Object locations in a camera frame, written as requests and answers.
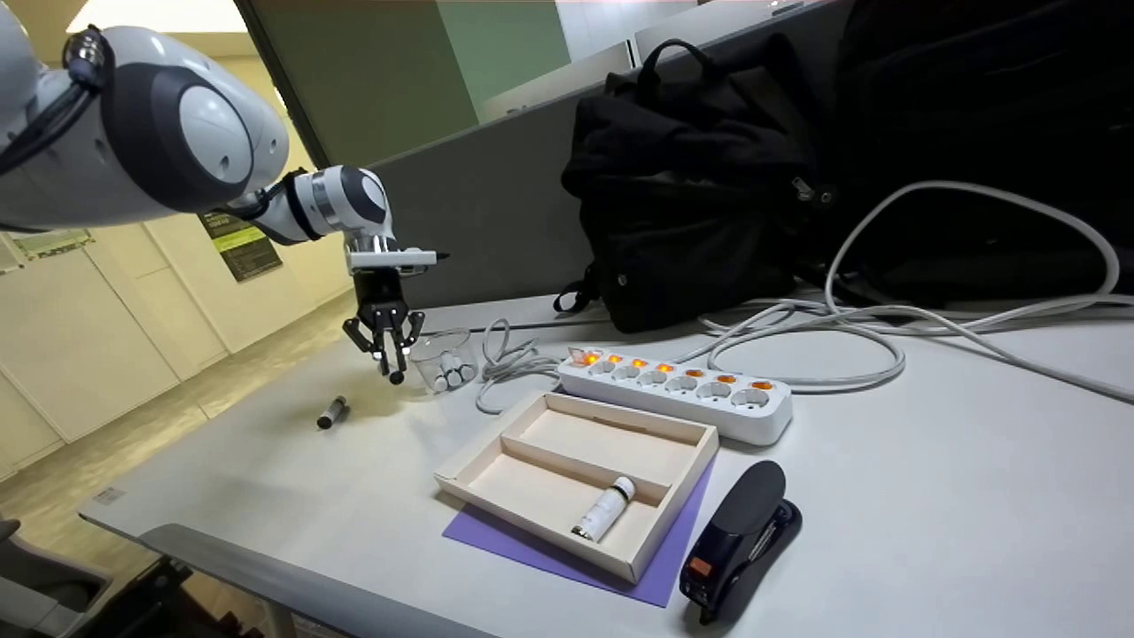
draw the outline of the black bag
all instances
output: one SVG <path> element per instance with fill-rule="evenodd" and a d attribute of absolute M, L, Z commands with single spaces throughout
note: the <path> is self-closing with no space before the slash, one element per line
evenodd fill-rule
<path fill-rule="evenodd" d="M 1126 0 L 857 0 L 840 42 L 848 226 L 908 179 L 977 179 L 1065 205 L 1130 253 L 1130 31 Z M 1073 231 L 941 191 L 887 211 L 848 264 L 861 294 L 924 305 L 1101 281 Z"/>
<path fill-rule="evenodd" d="M 694 79 L 662 79 L 672 47 Z M 795 75 L 787 38 L 743 67 L 672 38 L 637 79 L 610 75 L 603 94 L 583 97 L 564 188 L 583 197 L 595 263 L 569 289 L 598 294 L 625 333 L 791 289 L 795 240 L 824 203 L 818 133 Z"/>

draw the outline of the power strip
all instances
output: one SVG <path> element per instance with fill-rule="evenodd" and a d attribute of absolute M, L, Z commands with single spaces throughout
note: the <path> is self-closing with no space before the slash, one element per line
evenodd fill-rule
<path fill-rule="evenodd" d="M 791 425 L 791 386 L 694 363 L 576 349 L 560 360 L 564 394 L 708 421 L 720 435 L 773 447 Z"/>

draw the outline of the black stapler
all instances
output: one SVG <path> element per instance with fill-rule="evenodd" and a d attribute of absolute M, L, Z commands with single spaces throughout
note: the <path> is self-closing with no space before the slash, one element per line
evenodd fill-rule
<path fill-rule="evenodd" d="M 701 622 L 736 619 L 804 513 L 785 500 L 776 459 L 750 464 L 716 507 L 680 567 L 680 590 L 701 607 Z"/>

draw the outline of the purple paper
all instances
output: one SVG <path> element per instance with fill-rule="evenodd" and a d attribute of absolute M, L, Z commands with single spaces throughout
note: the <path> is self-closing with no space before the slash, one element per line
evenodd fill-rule
<path fill-rule="evenodd" d="M 665 537 L 661 541 L 661 548 L 655 548 L 652 563 L 646 567 L 646 574 L 637 578 L 637 584 L 625 584 L 618 578 L 608 578 L 595 567 L 583 563 L 579 555 L 569 555 L 564 548 L 545 544 L 545 541 L 524 533 L 520 528 L 511 528 L 483 509 L 460 509 L 444 533 L 455 541 L 478 544 L 486 554 L 528 563 L 534 569 L 560 574 L 569 580 L 583 580 L 583 584 L 608 588 L 608 590 L 665 609 L 684 548 L 688 548 L 688 537 L 694 532 L 694 520 L 700 520 L 700 509 L 707 500 L 708 472 L 714 467 L 707 467 L 700 485 L 688 493 L 684 507 L 677 509 Z"/>

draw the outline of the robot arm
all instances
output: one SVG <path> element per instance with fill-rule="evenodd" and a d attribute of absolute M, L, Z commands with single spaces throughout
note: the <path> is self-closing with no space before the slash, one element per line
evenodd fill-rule
<path fill-rule="evenodd" d="M 150 28 L 89 28 L 48 71 L 0 0 L 0 226 L 105 226 L 235 211 L 274 240 L 346 237 L 359 315 L 346 335 L 406 380 L 422 330 L 401 294 L 435 250 L 401 246 L 384 179 L 359 167 L 289 172 L 284 120 L 208 56 Z"/>

